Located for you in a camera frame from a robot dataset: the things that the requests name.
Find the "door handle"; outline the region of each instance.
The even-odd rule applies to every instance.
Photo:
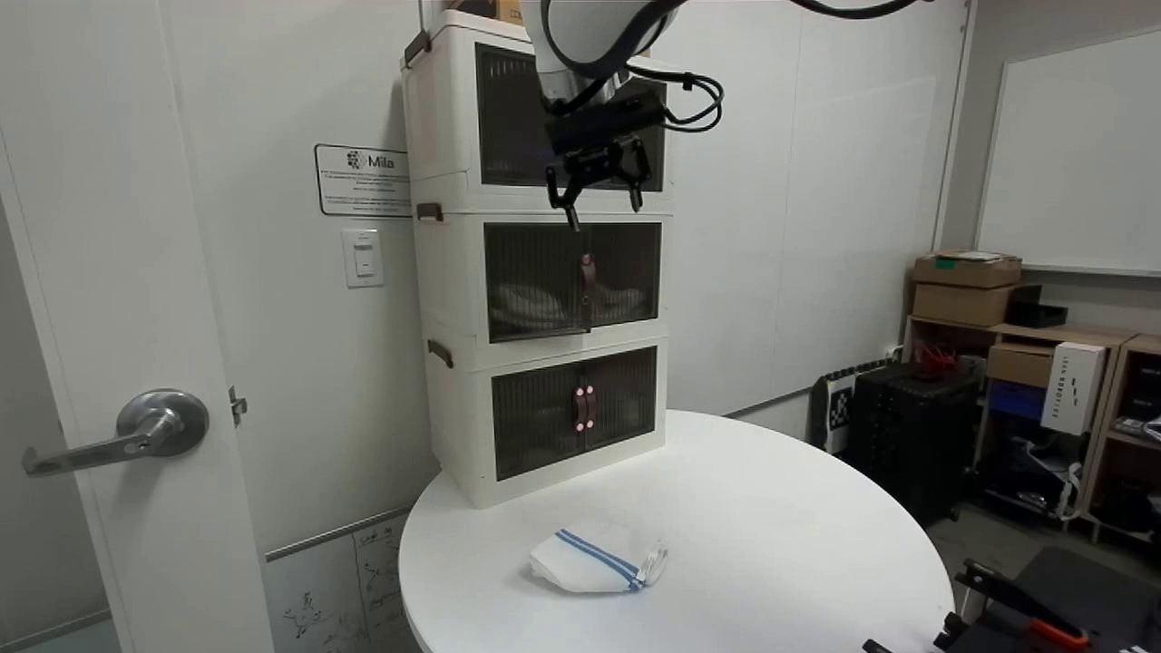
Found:
[[[115,438],[55,457],[25,450],[25,474],[66,474],[81,467],[123,464],[137,457],[178,457],[207,438],[212,411],[203,399],[178,387],[133,394],[115,416]]]

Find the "cloth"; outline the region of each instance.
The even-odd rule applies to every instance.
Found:
[[[632,594],[659,580],[669,549],[612,522],[576,522],[544,535],[525,571],[567,594]]]

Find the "white round table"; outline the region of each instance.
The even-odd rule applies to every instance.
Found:
[[[848,464],[753,423],[669,412],[652,454],[472,508],[447,474],[412,505],[398,584],[429,653],[931,649],[949,603],[921,526]],[[559,594],[525,555],[571,522],[669,543],[641,594]]]

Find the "sign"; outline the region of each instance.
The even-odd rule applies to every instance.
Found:
[[[409,216],[398,147],[317,146],[320,209],[328,216]]]

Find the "black cable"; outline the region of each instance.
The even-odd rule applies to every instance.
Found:
[[[884,15],[912,7],[913,0],[890,0],[890,2],[872,2],[872,7],[829,7],[820,0],[793,0],[793,2],[807,12],[816,12],[816,15],[845,19],[845,22],[875,22],[875,19],[884,19]]]
[[[637,46],[637,55],[647,55],[647,49],[659,38],[659,34],[669,30],[671,19],[675,19],[675,15],[664,15],[664,19],[658,22],[652,37]]]
[[[712,127],[721,123],[725,117],[725,88],[713,76],[695,76],[695,72],[658,72],[658,69],[634,69],[629,64],[629,72],[641,76],[641,81],[658,81],[658,84],[683,84],[683,90],[704,90],[712,100],[692,111],[692,117],[675,117],[671,109],[664,109],[669,117],[669,132],[678,133],[704,133]]]

